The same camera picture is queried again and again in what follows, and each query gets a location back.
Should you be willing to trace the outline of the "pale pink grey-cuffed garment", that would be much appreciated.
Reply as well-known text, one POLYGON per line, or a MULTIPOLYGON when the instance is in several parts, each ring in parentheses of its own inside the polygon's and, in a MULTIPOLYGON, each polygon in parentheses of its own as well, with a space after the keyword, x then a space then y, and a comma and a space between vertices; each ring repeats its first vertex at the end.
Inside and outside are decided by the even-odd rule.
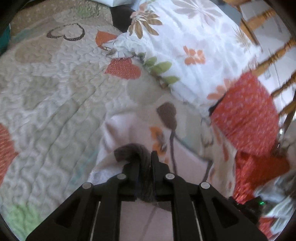
POLYGON ((208 182, 229 197, 235 185, 237 150, 210 120, 166 101, 117 113, 103 125, 92 184, 139 165, 134 202, 121 206, 120 240, 172 240, 171 205, 153 196, 151 152, 187 182, 208 182))

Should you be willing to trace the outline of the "orange floral fabric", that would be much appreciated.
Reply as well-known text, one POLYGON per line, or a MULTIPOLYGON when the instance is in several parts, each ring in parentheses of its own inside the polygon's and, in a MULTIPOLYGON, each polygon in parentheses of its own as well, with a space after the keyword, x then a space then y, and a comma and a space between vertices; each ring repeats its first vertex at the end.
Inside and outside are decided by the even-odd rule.
POLYGON ((257 187, 290 170, 287 158, 271 153, 278 133, 278 112, 267 89, 251 72, 230 87, 211 121, 237 150, 233 197, 239 204, 253 199, 257 187))

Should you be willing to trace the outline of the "white floral pillow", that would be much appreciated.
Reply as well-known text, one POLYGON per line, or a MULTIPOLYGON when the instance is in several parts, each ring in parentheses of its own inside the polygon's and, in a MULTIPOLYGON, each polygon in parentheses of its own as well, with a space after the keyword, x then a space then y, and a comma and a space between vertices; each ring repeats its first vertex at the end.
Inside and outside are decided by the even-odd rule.
POLYGON ((103 44, 108 56, 140 58, 204 116, 261 52, 211 1, 141 1, 131 20, 125 33, 103 44))

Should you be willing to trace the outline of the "teal green package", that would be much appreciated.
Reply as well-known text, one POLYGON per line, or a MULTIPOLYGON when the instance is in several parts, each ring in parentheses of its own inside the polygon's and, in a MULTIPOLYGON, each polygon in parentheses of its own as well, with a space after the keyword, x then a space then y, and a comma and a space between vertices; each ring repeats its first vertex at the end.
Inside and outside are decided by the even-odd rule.
POLYGON ((0 37, 0 55, 2 55, 8 48, 11 39, 11 25, 8 25, 0 37))

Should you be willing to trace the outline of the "heart-patterned quilted bedspread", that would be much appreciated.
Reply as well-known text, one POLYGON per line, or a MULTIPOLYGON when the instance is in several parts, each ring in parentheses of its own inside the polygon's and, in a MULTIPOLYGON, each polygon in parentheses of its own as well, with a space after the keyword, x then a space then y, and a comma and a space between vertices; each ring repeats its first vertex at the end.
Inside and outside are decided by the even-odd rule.
POLYGON ((108 73, 99 31, 119 35, 110 8, 93 1, 43 1, 19 11, 1 56, 1 216, 25 240, 87 180, 107 117, 164 101, 177 110, 176 139, 197 154, 199 116, 140 67, 108 73))

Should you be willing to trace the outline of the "wooden chair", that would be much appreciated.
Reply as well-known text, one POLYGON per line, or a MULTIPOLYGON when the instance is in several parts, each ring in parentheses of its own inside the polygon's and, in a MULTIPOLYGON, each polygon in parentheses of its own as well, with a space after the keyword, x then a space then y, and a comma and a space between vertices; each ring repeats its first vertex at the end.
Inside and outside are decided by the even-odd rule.
POLYGON ((295 1, 227 1, 242 15, 240 27, 263 54, 254 74, 280 112, 279 143, 295 129, 295 1))

